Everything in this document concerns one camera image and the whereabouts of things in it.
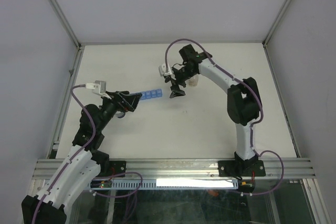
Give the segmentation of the clear bottle with orange pills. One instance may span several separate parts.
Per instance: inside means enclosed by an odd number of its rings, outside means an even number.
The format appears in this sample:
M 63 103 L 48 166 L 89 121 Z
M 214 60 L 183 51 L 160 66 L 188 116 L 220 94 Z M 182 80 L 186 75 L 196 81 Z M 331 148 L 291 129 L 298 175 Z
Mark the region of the clear bottle with orange pills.
M 190 87 L 196 87 L 198 84 L 198 75 L 194 75 L 187 81 L 187 85 Z

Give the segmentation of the blue weekly pill organizer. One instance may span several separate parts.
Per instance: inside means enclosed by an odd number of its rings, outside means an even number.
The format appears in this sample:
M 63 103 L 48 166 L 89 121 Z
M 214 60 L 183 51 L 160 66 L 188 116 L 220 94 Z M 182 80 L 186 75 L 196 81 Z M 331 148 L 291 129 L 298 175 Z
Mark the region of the blue weekly pill organizer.
M 163 96 L 162 89 L 141 91 L 140 93 L 141 93 L 140 100 L 156 99 L 161 98 Z

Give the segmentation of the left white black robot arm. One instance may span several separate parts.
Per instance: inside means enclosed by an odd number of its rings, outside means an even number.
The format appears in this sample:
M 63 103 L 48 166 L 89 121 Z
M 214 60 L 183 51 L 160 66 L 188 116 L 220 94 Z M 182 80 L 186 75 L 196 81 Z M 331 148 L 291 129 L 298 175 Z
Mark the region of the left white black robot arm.
M 22 201 L 24 223 L 66 223 L 73 204 L 93 180 L 126 175 L 111 166 L 109 155 L 98 149 L 111 119 L 134 112 L 141 97 L 141 93 L 106 92 L 102 105 L 82 106 L 79 129 L 66 158 L 36 195 Z

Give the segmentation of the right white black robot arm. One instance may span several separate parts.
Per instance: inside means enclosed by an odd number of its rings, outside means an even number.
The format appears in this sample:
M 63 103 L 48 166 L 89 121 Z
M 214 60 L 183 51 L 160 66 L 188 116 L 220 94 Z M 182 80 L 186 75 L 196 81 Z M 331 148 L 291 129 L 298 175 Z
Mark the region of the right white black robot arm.
M 227 94 L 227 113 L 236 125 L 237 148 L 235 171 L 247 175 L 258 161 L 254 148 L 254 125 L 263 119 L 262 103 L 254 78 L 239 80 L 212 60 L 206 51 L 197 52 L 192 45 L 179 50 L 182 67 L 176 69 L 167 60 L 160 66 L 161 76 L 171 83 L 170 98 L 181 97 L 185 92 L 186 81 L 197 74 L 207 77 Z

